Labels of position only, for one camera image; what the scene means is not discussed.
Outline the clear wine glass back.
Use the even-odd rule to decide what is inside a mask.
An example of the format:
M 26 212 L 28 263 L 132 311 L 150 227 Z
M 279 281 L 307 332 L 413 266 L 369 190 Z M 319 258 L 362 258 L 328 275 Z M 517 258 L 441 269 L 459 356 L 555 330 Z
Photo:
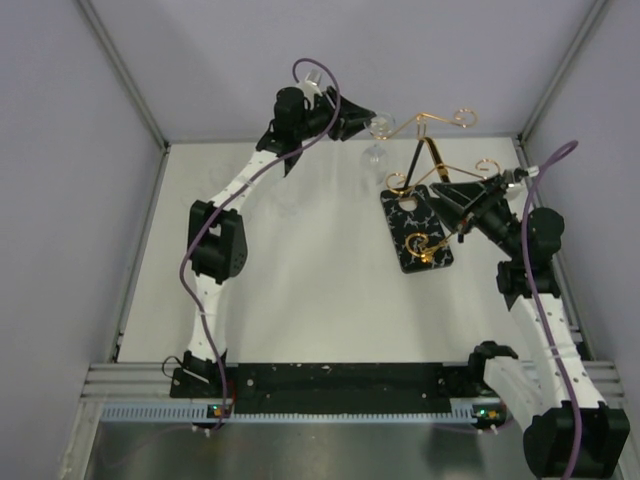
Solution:
M 274 189 L 272 193 L 274 209 L 283 218 L 296 216 L 300 207 L 296 195 L 289 190 Z

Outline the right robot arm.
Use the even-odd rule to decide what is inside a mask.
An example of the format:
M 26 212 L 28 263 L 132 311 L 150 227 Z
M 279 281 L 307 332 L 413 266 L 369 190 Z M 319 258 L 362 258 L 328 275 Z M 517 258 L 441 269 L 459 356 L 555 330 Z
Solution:
M 609 479 L 630 434 L 623 409 L 608 405 L 573 340 L 554 274 L 563 217 L 525 201 L 515 214 L 507 195 L 518 170 L 474 182 L 434 183 L 427 203 L 451 233 L 477 230 L 507 255 L 496 283 L 520 329 L 537 377 L 514 350 L 484 342 L 466 380 L 476 394 L 496 392 L 523 431 L 526 463 L 538 478 Z

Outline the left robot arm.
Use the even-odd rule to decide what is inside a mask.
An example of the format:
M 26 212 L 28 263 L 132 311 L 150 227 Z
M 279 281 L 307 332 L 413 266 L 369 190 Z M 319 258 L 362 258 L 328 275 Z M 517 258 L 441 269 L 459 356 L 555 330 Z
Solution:
M 310 145 L 324 137 L 346 141 L 375 115 L 345 99 L 334 86 L 321 89 L 305 80 L 285 87 L 276 94 L 273 117 L 246 166 L 212 199 L 192 204 L 180 270 L 194 273 L 195 285 L 187 292 L 196 303 L 196 319 L 181 369 L 203 395 L 216 396 L 226 387 L 221 296 L 224 282 L 236 277 L 248 259 L 245 225 L 250 210 L 289 174 Z

